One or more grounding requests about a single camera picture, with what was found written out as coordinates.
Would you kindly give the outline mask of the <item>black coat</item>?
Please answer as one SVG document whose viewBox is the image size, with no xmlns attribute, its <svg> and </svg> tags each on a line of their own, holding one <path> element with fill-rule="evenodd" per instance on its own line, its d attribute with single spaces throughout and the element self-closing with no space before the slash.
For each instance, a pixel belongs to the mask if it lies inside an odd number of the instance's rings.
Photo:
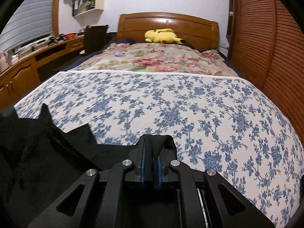
<svg viewBox="0 0 304 228">
<path fill-rule="evenodd" d="M 144 145 L 144 180 L 158 178 L 162 149 L 176 153 L 169 135 L 144 134 L 131 146 L 98 144 L 89 125 L 63 132 L 47 105 L 36 119 L 1 111 L 1 227 L 27 227 L 89 169 L 104 171 Z"/>
</svg>

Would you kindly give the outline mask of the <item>blue floral white bedspread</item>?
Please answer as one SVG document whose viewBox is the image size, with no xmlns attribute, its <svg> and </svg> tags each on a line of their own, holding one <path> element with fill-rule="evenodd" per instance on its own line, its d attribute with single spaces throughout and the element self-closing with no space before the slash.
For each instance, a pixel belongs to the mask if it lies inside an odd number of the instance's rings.
<svg viewBox="0 0 304 228">
<path fill-rule="evenodd" d="M 191 168 L 215 169 L 284 227 L 300 205 L 303 146 L 291 122 L 239 77 L 118 70 L 59 72 L 14 106 L 36 118 L 46 104 L 68 132 L 88 124 L 99 144 L 171 135 Z"/>
</svg>

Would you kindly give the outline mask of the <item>pink floral quilt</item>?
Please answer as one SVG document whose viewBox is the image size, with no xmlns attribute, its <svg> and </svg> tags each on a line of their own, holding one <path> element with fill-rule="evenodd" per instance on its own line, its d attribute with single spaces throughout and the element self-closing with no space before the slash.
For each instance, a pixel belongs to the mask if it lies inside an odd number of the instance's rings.
<svg viewBox="0 0 304 228">
<path fill-rule="evenodd" d="M 125 70 L 237 77 L 216 50 L 199 52 L 181 44 L 111 43 L 72 70 Z"/>
</svg>

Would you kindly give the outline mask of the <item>yellow Pikachu plush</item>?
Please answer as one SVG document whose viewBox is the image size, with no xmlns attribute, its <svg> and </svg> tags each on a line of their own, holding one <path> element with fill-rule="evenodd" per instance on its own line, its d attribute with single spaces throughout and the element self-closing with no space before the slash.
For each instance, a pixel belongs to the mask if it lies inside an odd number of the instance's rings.
<svg viewBox="0 0 304 228">
<path fill-rule="evenodd" d="M 145 41 L 148 43 L 182 44 L 185 40 L 178 38 L 172 29 L 149 30 L 145 33 Z"/>
</svg>

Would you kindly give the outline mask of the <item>wooden headboard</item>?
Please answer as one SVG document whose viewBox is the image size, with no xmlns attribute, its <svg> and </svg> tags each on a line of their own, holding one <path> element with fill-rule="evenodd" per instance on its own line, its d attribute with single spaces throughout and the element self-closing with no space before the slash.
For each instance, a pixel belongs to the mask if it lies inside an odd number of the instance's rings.
<svg viewBox="0 0 304 228">
<path fill-rule="evenodd" d="M 121 14 L 117 37 L 135 41 L 145 39 L 148 30 L 169 28 L 198 51 L 219 48 L 219 25 L 217 22 L 191 15 L 169 12 L 142 12 Z"/>
</svg>

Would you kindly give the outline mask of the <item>dark desk chair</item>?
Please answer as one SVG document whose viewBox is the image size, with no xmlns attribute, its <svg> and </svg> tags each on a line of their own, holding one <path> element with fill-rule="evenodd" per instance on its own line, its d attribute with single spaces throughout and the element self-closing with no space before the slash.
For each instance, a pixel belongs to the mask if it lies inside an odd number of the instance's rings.
<svg viewBox="0 0 304 228">
<path fill-rule="evenodd" d="M 88 25 L 85 28 L 85 34 L 83 36 L 85 55 L 100 51 L 105 46 L 108 27 L 109 25 Z"/>
</svg>

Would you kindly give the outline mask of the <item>red bowl on desk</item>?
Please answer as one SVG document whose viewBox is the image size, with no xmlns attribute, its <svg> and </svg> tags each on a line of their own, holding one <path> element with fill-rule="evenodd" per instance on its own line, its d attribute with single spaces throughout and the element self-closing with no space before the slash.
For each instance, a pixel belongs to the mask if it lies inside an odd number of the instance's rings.
<svg viewBox="0 0 304 228">
<path fill-rule="evenodd" d="M 65 38 L 66 38 L 67 40 L 74 39 L 74 38 L 76 38 L 76 36 L 77 36 L 77 33 L 75 33 L 75 32 L 71 32 L 71 33 L 65 34 Z"/>
</svg>

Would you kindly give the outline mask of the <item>wooden desk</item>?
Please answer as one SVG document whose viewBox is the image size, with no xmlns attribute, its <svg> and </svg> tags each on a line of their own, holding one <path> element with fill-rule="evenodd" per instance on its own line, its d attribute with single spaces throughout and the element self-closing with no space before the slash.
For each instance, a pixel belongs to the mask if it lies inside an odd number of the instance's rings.
<svg viewBox="0 0 304 228">
<path fill-rule="evenodd" d="M 1 73 L 1 109 L 12 105 L 40 83 L 38 68 L 71 52 L 83 49 L 83 36 L 44 47 Z"/>
</svg>

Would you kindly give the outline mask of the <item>wooden louvered wardrobe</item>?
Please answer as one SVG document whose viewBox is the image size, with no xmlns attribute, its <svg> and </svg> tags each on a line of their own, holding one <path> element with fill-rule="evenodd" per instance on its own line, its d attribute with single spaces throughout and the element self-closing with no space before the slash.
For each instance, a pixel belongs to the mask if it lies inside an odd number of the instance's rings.
<svg viewBox="0 0 304 228">
<path fill-rule="evenodd" d="M 303 139 L 303 33 L 280 0 L 229 0 L 228 57 Z"/>
</svg>

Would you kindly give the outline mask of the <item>grey window blind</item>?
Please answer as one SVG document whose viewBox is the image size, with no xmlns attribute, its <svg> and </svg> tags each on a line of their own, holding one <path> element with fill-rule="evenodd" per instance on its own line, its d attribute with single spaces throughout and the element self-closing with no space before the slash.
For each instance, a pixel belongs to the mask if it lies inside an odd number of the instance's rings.
<svg viewBox="0 0 304 228">
<path fill-rule="evenodd" d="M 53 0 L 24 0 L 1 33 L 1 51 L 9 51 L 52 32 Z"/>
</svg>

